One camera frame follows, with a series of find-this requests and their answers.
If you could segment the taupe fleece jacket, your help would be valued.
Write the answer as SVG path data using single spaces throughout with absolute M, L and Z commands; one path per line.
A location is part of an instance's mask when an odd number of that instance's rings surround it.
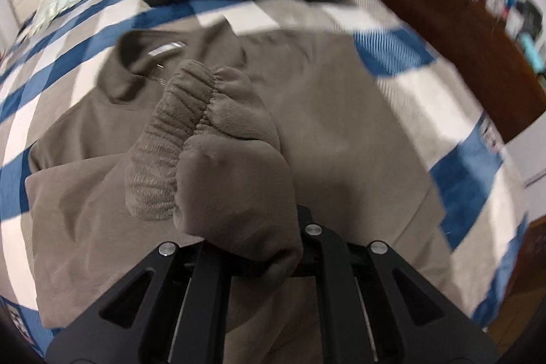
M 96 85 L 33 144 L 33 277 L 62 328 L 154 247 L 245 258 L 227 363 L 319 363 L 316 291 L 294 278 L 296 209 L 344 240 L 382 239 L 455 304 L 441 199 L 346 34 L 122 35 Z

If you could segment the blue white checked blanket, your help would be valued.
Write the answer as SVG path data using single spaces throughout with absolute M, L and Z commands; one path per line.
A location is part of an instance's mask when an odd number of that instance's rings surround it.
M 86 0 L 1 64 L 1 303 L 43 354 L 62 307 L 92 299 L 165 236 L 71 215 L 135 138 L 162 78 L 114 50 L 233 63 L 258 88 L 312 214 L 380 237 L 481 327 L 497 317 L 528 227 L 524 182 L 457 69 L 379 0 Z

